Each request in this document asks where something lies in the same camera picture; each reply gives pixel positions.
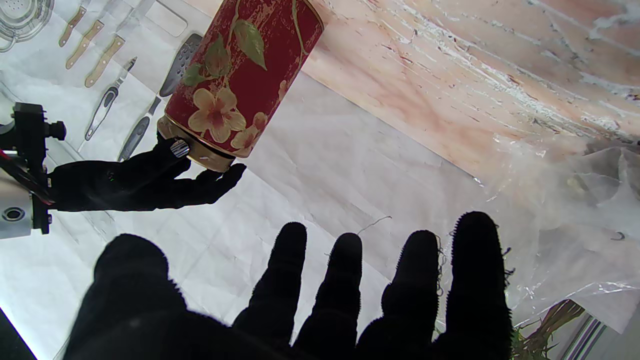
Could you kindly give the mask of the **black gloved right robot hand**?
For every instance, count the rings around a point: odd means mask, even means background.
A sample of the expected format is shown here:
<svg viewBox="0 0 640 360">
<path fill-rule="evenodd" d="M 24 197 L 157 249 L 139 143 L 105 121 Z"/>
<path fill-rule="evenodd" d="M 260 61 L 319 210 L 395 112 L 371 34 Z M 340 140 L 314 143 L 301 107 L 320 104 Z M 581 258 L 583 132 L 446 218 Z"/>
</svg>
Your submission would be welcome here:
<svg viewBox="0 0 640 360">
<path fill-rule="evenodd" d="M 122 162 L 74 161 L 48 174 L 52 208 L 62 212 L 148 212 L 211 205 L 235 187 L 246 166 L 205 170 L 182 178 L 191 162 L 180 137 L 161 139 L 148 152 Z"/>
</svg>

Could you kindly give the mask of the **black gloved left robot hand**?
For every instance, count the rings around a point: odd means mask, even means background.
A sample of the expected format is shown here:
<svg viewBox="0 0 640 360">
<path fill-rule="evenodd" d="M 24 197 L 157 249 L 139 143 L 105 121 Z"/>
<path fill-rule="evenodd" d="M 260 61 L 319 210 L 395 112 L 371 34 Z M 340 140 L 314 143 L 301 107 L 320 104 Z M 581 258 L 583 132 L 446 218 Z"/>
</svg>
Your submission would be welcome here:
<svg viewBox="0 0 640 360">
<path fill-rule="evenodd" d="M 291 342 L 307 230 L 279 231 L 247 307 L 231 325 L 189 310 L 169 262 L 137 235 L 115 237 L 94 265 L 71 328 L 66 360 L 508 360 L 512 319 L 498 226 L 462 215 L 452 238 L 445 332 L 434 338 L 441 255 L 436 235 L 412 233 L 381 297 L 382 315 L 357 331 L 362 241 L 334 243 L 310 315 Z"/>
</svg>

